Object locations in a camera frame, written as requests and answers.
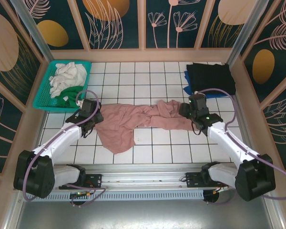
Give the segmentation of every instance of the white tile floor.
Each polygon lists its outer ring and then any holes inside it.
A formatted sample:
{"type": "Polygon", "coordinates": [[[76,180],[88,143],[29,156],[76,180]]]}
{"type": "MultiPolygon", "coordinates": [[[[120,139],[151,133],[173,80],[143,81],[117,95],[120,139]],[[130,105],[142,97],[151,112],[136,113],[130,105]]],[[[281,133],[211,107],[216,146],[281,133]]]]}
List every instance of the white tile floor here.
{"type": "MultiPolygon", "coordinates": [[[[134,105],[156,104],[159,100],[187,102],[183,92],[187,82],[184,70],[190,62],[128,62],[92,63],[89,90],[94,91],[102,104],[122,103],[134,105]]],[[[225,122],[233,117],[229,98],[207,100],[210,112],[219,114],[225,122]]],[[[62,127],[71,114],[49,113],[40,144],[49,140],[62,127]]],[[[230,130],[241,139],[237,120],[230,130]]],[[[136,146],[113,155],[102,146],[96,131],[87,138],[71,143],[57,164],[141,164],[141,163],[208,163],[230,162],[230,158],[214,141],[192,131],[137,128],[136,146]]]]}

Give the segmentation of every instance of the pink cloth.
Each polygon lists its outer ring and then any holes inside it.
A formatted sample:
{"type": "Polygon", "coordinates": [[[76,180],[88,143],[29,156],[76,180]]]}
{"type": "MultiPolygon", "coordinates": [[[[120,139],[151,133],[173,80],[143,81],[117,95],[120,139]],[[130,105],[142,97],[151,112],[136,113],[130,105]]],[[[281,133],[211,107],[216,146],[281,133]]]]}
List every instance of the pink cloth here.
{"type": "Polygon", "coordinates": [[[104,121],[95,125],[103,146],[114,154],[122,153],[135,145],[133,130],[152,126],[165,130],[192,130],[192,122],[178,114],[181,103],[159,101],[157,105],[134,106],[129,104],[102,105],[104,121]]]}

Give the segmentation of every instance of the folded black clothing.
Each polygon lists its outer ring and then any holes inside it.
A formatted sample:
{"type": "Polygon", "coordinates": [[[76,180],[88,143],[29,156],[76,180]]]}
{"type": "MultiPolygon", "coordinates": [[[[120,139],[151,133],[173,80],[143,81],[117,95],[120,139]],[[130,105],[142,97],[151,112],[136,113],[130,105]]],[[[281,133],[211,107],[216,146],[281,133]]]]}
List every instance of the folded black clothing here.
{"type": "Polygon", "coordinates": [[[231,95],[235,95],[235,81],[231,75],[229,65],[208,65],[193,63],[186,66],[189,73],[192,92],[208,88],[219,88],[231,95]]]}

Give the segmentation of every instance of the dark green wallpaper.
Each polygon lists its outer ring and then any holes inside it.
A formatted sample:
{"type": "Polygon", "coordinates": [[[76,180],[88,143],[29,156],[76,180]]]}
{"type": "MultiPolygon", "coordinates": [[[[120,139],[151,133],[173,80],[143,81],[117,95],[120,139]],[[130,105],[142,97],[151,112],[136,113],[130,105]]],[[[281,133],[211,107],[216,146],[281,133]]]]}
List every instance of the dark green wallpaper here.
{"type": "Polygon", "coordinates": [[[244,52],[245,52],[246,48],[248,47],[248,45],[249,45],[249,43],[250,43],[252,37],[253,37],[254,34],[256,33],[256,31],[257,31],[258,27],[260,26],[260,24],[262,23],[262,21],[263,21],[264,17],[266,16],[266,14],[267,14],[269,8],[271,7],[273,1],[274,1],[274,0],[269,0],[269,2],[268,2],[268,4],[267,4],[267,7],[266,7],[266,9],[265,9],[265,11],[264,11],[264,13],[262,14],[262,16],[260,17],[260,19],[258,20],[258,23],[256,24],[256,26],[255,26],[254,30],[252,31],[250,37],[248,38],[247,42],[246,42],[245,45],[243,46],[243,48],[242,48],[242,50],[241,50],[241,52],[240,52],[241,55],[244,54],[244,52]]]}
{"type": "Polygon", "coordinates": [[[280,2],[244,62],[260,102],[286,78],[286,0],[280,2]]]}
{"type": "Polygon", "coordinates": [[[91,49],[137,49],[137,0],[76,0],[91,49]]]}
{"type": "Polygon", "coordinates": [[[167,0],[146,1],[146,48],[194,47],[206,0],[185,3],[178,1],[174,6],[167,0]]]}
{"type": "Polygon", "coordinates": [[[40,62],[0,4],[0,82],[26,104],[40,62]]]}
{"type": "Polygon", "coordinates": [[[232,4],[235,0],[216,0],[207,25],[201,48],[232,48],[248,17],[247,9],[252,8],[251,0],[237,1],[237,10],[232,4]]]}
{"type": "Polygon", "coordinates": [[[10,2],[10,0],[8,0],[8,4],[10,5],[11,9],[14,11],[15,15],[17,16],[18,20],[20,21],[22,27],[24,28],[24,30],[27,32],[27,34],[30,36],[31,41],[34,43],[35,47],[37,48],[38,52],[40,53],[41,56],[43,56],[43,54],[41,53],[40,49],[38,48],[36,42],[34,41],[34,39],[31,37],[30,32],[27,30],[27,28],[25,27],[24,23],[22,22],[22,20],[20,19],[19,15],[16,13],[15,8],[13,7],[12,3],[10,2]]]}
{"type": "Polygon", "coordinates": [[[25,0],[51,50],[83,49],[67,0],[25,0]]]}
{"type": "Polygon", "coordinates": [[[264,109],[264,114],[286,169],[286,89],[264,109]]]}
{"type": "Polygon", "coordinates": [[[16,134],[22,112],[0,93],[0,173],[16,134]]]}

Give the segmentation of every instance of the green cloth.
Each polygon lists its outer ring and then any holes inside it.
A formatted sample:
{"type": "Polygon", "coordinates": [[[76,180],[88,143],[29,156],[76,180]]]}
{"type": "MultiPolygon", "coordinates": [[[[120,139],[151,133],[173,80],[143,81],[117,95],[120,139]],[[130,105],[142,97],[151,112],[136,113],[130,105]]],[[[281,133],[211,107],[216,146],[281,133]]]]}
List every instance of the green cloth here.
{"type": "Polygon", "coordinates": [[[75,99],[77,94],[82,91],[83,86],[74,86],[66,88],[61,92],[60,95],[56,96],[57,99],[57,106],[58,107],[64,107],[64,108],[78,108],[78,105],[76,105],[75,99]]]}

